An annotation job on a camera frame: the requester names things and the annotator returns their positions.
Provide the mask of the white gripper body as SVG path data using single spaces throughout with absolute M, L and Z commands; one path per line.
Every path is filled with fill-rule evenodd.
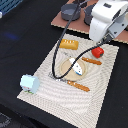
M 122 7 L 94 7 L 89 30 L 89 38 L 99 42 L 106 38 L 116 38 L 128 24 L 126 6 Z

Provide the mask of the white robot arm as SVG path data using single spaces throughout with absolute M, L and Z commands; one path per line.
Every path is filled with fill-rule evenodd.
M 89 38 L 116 38 L 128 25 L 128 0 L 99 0 L 93 7 Z

